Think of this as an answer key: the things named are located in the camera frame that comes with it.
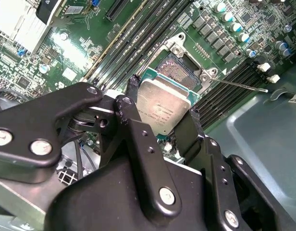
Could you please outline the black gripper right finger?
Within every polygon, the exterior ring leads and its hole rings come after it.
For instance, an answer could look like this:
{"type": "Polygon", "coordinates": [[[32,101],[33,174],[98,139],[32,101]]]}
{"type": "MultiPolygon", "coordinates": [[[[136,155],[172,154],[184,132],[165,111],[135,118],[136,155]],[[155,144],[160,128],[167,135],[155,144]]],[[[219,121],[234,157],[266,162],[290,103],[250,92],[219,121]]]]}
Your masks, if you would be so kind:
{"type": "Polygon", "coordinates": [[[225,157],[206,137],[196,111],[174,128],[180,155],[203,175],[204,219],[210,231],[289,231],[291,217],[248,163],[225,157]]]}

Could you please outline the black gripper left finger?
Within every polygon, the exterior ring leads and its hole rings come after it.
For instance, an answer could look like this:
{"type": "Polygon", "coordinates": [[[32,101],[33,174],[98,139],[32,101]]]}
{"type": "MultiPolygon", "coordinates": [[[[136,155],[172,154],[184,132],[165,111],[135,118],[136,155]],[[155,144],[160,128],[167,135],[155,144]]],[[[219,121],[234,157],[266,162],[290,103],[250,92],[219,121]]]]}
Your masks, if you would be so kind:
{"type": "Polygon", "coordinates": [[[100,169],[129,161],[145,217],[175,219],[182,202],[152,129],[136,108],[138,85],[131,77],[125,95],[111,98],[81,82],[0,112],[0,178],[46,181],[63,144],[92,131],[101,135],[100,169]]]}

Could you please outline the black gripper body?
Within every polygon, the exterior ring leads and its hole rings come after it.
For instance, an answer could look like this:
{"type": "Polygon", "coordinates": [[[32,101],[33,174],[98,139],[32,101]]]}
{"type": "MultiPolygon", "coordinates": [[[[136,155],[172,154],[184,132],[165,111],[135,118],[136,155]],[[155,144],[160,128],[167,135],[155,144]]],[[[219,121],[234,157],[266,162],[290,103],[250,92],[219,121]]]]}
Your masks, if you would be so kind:
{"type": "Polygon", "coordinates": [[[61,191],[44,222],[47,231],[217,231],[207,208],[203,176],[170,159],[166,165],[182,200],[180,215],[166,226],[143,214],[126,158],[113,161],[61,191]]]}

